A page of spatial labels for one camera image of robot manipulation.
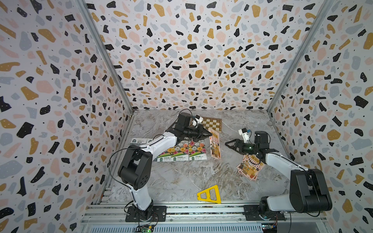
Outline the colourful flower seed packet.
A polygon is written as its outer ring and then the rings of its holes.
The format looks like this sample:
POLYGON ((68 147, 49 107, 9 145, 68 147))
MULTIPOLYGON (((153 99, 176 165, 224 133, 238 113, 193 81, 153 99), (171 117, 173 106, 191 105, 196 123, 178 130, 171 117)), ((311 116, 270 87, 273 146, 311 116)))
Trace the colourful flower seed packet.
POLYGON ((171 154, 171 160, 173 162, 188 161, 191 152, 191 150, 189 150, 191 148, 191 142, 192 141, 183 140, 176 146, 168 149, 168 152, 171 154))
POLYGON ((188 158, 189 161, 199 161, 207 159, 206 143, 204 140, 189 142, 188 158))
POLYGON ((179 146, 168 148, 166 151, 157 156, 157 162, 173 162, 176 161, 176 158, 183 156, 184 153, 181 151, 179 146))

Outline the lavender seed packet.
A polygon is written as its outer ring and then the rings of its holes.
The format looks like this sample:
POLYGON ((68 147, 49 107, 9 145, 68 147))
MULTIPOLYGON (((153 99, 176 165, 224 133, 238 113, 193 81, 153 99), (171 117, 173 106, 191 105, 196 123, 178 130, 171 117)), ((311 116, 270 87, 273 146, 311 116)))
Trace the lavender seed packet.
POLYGON ((132 138, 130 141, 130 145, 141 146, 152 141, 153 140, 151 138, 132 138))

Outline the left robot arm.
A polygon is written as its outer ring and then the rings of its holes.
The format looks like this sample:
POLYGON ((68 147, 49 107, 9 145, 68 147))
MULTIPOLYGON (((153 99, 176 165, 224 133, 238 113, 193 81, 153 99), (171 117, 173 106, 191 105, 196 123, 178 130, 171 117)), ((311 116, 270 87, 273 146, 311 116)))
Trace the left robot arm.
POLYGON ((166 211, 167 207, 159 206, 160 209, 157 210, 147 188, 153 160, 186 138, 200 141, 211 136, 212 133, 203 126, 203 118, 184 109, 179 112, 171 126, 151 142, 141 146, 130 145, 114 152, 112 156, 125 151, 117 176, 114 176, 112 171, 109 171, 109 175, 114 181, 127 187, 132 195, 133 201, 128 208, 128 216, 134 215, 137 222, 165 221, 161 211, 166 211))

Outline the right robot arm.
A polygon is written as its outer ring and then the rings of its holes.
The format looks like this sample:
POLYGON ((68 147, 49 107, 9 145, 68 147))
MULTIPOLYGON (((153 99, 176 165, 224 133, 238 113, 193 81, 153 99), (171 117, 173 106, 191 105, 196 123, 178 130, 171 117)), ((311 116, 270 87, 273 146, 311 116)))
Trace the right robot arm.
POLYGON ((301 166, 271 148, 271 137, 267 132, 256 131, 254 141, 250 141, 251 135, 245 128, 239 134, 242 139, 228 141, 226 147, 241 155, 254 156, 258 159, 254 165, 272 167, 290 181, 288 194, 261 198, 257 211, 261 218, 271 219, 280 212, 318 217, 322 212, 332 209, 332 200, 321 170, 301 166))

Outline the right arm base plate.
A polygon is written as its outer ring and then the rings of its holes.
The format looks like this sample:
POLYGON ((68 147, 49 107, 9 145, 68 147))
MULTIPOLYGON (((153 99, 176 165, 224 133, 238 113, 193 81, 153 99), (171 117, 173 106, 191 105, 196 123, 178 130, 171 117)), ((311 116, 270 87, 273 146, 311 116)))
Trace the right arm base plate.
POLYGON ((269 220, 286 220, 284 214, 275 211, 266 211, 264 207, 259 204, 255 205, 244 205, 243 206, 243 215, 247 221, 269 221, 269 220))

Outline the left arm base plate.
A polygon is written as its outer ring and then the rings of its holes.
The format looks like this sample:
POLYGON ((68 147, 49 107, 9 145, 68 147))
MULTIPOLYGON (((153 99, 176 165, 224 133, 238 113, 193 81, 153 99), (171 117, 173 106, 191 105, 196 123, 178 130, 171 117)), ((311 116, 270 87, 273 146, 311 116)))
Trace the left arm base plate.
POLYGON ((166 213, 167 206, 165 205, 150 205, 146 210, 140 210, 132 205, 127 209, 125 222, 165 222, 166 213))

